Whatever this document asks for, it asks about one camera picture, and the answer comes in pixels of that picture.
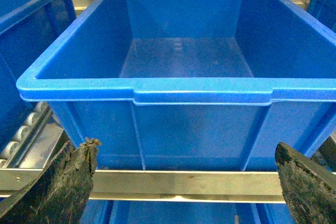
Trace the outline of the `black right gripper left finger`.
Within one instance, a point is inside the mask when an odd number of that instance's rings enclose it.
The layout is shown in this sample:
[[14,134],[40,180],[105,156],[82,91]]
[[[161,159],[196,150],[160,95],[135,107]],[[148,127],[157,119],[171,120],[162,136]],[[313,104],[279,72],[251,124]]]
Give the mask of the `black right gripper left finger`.
[[31,182],[1,201],[1,223],[80,223],[97,168],[96,138],[67,141]]

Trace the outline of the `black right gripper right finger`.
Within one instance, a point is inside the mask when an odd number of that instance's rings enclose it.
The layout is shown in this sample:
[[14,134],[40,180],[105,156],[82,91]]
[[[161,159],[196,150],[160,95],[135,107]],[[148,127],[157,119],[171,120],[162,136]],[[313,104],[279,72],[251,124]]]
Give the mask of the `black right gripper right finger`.
[[284,142],[276,147],[275,161],[295,223],[335,223],[335,174]]

